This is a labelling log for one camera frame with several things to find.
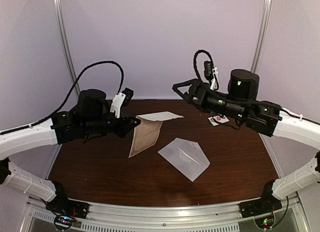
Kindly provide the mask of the white letter paper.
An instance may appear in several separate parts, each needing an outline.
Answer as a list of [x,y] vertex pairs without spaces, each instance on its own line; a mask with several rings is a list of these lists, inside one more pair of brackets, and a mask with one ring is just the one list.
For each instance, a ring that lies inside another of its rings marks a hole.
[[128,158],[132,158],[146,149],[154,146],[160,135],[164,122],[183,118],[182,115],[170,111],[140,114],[136,116],[140,125],[134,128],[132,144]]

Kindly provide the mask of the white envelope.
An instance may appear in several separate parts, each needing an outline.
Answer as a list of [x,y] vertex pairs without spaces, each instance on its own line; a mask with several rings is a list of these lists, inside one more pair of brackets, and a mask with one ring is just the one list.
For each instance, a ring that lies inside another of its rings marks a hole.
[[198,142],[182,138],[175,138],[160,149],[158,154],[191,182],[194,182],[211,164]]

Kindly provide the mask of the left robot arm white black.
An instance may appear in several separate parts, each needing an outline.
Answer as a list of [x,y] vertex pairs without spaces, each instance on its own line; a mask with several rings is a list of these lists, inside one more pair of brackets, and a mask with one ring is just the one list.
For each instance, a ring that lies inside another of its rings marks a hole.
[[72,203],[61,183],[40,177],[19,168],[9,157],[30,149],[62,145],[74,140],[88,142],[109,133],[124,138],[141,121],[121,111],[134,92],[125,88],[111,103],[97,89],[83,90],[70,111],[58,111],[40,122],[16,127],[0,133],[0,183],[41,198],[61,214],[72,210]]

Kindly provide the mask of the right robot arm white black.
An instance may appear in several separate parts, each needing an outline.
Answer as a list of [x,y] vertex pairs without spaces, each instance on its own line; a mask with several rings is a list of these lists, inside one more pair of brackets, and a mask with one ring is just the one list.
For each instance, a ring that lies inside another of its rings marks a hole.
[[201,112],[233,119],[237,129],[245,125],[268,137],[287,138],[319,149],[319,122],[288,111],[279,104],[258,101],[259,81],[257,74],[233,69],[227,93],[212,90],[212,84],[199,78],[176,83],[172,89]]

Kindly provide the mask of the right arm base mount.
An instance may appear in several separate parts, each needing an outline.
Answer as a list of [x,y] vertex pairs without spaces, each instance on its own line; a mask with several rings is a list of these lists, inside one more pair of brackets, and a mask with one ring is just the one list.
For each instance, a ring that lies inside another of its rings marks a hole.
[[282,208],[280,200],[267,201],[263,199],[255,199],[241,202],[239,204],[242,218],[257,217],[264,214],[271,214]]

